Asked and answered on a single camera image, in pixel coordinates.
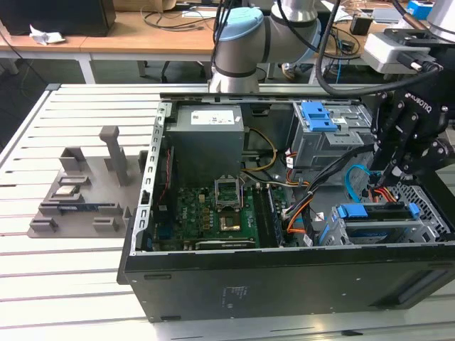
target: wooden desk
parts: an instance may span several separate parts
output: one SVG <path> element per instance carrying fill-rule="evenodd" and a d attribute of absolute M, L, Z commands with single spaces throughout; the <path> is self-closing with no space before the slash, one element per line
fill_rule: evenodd
<path fill-rule="evenodd" d="M 176 13 L 166 13 L 172 17 Z M 148 20 L 156 23 L 158 16 L 153 15 Z M 198 18 L 163 18 L 159 24 L 174 26 L 181 23 L 196 21 Z M 213 49 L 212 34 L 214 19 L 197 23 L 202 27 L 198 31 L 170 32 L 148 26 L 142 20 L 139 12 L 117 13 L 115 25 L 109 35 L 102 38 L 88 37 L 82 42 L 82 52 L 106 53 L 178 53 L 178 54 L 207 54 Z"/>
<path fill-rule="evenodd" d="M 157 17 L 149 18 L 156 22 Z M 191 22 L 196 18 L 163 18 L 161 25 L 178 25 Z M 213 19 L 206 21 L 213 27 Z M 159 61 L 210 61 L 213 49 L 213 32 L 203 22 L 196 25 L 203 27 L 198 31 L 170 32 L 146 25 L 138 12 L 117 13 L 117 19 L 107 37 L 67 36 L 64 43 L 43 46 L 28 36 L 10 36 L 6 38 L 12 46 L 27 59 L 70 59 L 76 60 L 86 83 L 96 83 L 91 62 L 93 60 L 159 60 Z M 339 27 L 349 31 L 350 22 L 338 23 Z M 386 25 L 372 24 L 370 32 L 382 31 Z M 340 37 L 351 40 L 340 32 Z M 359 53 L 363 51 L 366 36 L 356 36 L 360 42 Z M 327 52 L 334 54 L 336 47 L 329 39 Z M 17 58 L 17 55 L 0 40 L 0 58 Z M 139 74 L 145 75 L 144 64 L 138 62 Z"/>

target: white paper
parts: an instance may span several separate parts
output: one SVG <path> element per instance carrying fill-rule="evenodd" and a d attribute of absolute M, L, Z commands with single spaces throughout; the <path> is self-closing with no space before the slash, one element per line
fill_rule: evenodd
<path fill-rule="evenodd" d="M 327 7 L 327 9 L 329 11 L 333 10 L 333 4 L 332 3 L 330 3 L 330 2 L 328 2 L 326 0 L 321 0 L 321 2 L 323 3 L 323 5 L 325 7 Z M 335 15 L 335 22 L 343 21 L 343 20 L 353 20 L 353 16 L 351 16 L 348 12 L 345 12 L 344 8 L 345 8 L 345 6 L 339 6 L 338 7 L 338 10 L 337 10 L 336 15 Z"/>
<path fill-rule="evenodd" d="M 29 36 L 41 45 L 61 43 L 62 41 L 65 41 L 64 37 L 62 37 L 59 32 L 41 32 L 40 30 L 35 29 L 32 25 L 30 25 L 30 32 Z"/>
<path fill-rule="evenodd" d="M 191 124 L 215 125 L 235 124 L 232 110 L 195 110 L 191 113 Z"/>

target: black computer case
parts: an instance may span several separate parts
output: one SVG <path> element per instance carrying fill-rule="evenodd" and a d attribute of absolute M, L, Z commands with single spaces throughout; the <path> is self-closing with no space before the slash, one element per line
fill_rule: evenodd
<path fill-rule="evenodd" d="M 115 22 L 112 0 L 0 0 L 0 20 L 12 36 L 30 33 L 29 25 L 63 35 L 107 36 Z"/>

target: yellow wire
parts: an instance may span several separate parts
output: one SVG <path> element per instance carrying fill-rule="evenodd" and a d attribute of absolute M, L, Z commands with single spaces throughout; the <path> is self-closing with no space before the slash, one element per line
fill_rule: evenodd
<path fill-rule="evenodd" d="M 397 202 L 397 200 L 395 199 L 395 197 L 393 196 L 393 194 L 388 190 L 388 188 L 387 188 L 387 187 L 384 187 L 384 189 L 385 189 L 385 191 L 386 191 L 387 193 L 390 194 L 390 197 L 392 198 L 393 202 Z"/>
<path fill-rule="evenodd" d="M 256 131 L 260 136 L 262 136 L 264 138 L 265 141 L 267 141 L 269 143 L 269 145 L 272 147 L 272 150 L 273 150 L 273 158 L 265 166 L 254 167 L 254 168 L 243 168 L 242 171 L 247 171 L 247 172 L 265 171 L 265 170 L 269 169 L 270 167 L 272 167 L 274 165 L 275 161 L 277 160 L 277 149 L 275 148 L 272 141 L 270 141 L 270 139 L 267 136 L 265 136 L 261 131 L 259 131 L 256 128 L 250 128 L 250 130 Z"/>

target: gray floor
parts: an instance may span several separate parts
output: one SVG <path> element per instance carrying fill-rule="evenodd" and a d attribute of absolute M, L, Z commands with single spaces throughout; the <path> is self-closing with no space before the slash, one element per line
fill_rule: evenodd
<path fill-rule="evenodd" d="M 46 87 L 34 72 L 29 70 L 27 64 L 21 60 L 16 64 L 19 69 L 18 75 L 4 72 L 0 76 L 0 148 L 8 143 Z M 95 77 L 98 83 L 104 84 L 160 83 L 163 64 L 164 62 L 149 62 L 146 69 L 147 76 L 140 77 L 136 62 L 97 61 L 94 64 Z M 32 66 L 47 83 L 84 83 L 78 63 L 72 60 L 34 60 Z M 267 69 L 266 65 L 260 65 L 260 67 Z M 342 70 L 340 82 L 343 83 L 382 82 L 382 76 L 367 67 L 360 70 L 355 67 L 343 67 Z M 171 62 L 166 76 L 169 83 L 206 82 L 200 73 L 200 67 L 191 62 Z M 257 76 L 261 80 L 265 74 L 258 69 Z M 308 79 L 308 71 L 298 72 L 295 82 L 307 83 Z M 327 79 L 334 82 L 336 74 L 329 74 Z M 285 83 L 288 80 L 276 67 L 274 79 L 266 82 Z"/>

